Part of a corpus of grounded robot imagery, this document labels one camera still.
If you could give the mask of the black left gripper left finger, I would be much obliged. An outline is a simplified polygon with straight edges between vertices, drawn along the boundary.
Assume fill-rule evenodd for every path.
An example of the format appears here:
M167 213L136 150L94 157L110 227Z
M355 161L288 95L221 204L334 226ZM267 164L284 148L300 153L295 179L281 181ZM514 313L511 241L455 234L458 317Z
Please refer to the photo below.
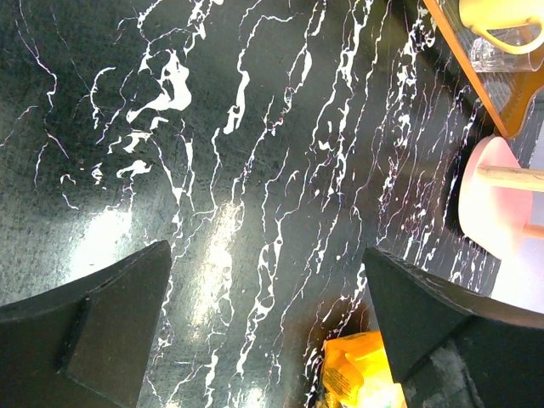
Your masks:
M172 266L167 241L1 308L3 407L134 407Z

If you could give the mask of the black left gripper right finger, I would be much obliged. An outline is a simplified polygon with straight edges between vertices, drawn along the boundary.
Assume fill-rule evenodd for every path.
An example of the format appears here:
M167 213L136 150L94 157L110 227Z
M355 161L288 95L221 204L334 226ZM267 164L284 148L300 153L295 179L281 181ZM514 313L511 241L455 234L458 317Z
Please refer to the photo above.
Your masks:
M363 255L392 378L409 407L541 407L543 316L378 247Z

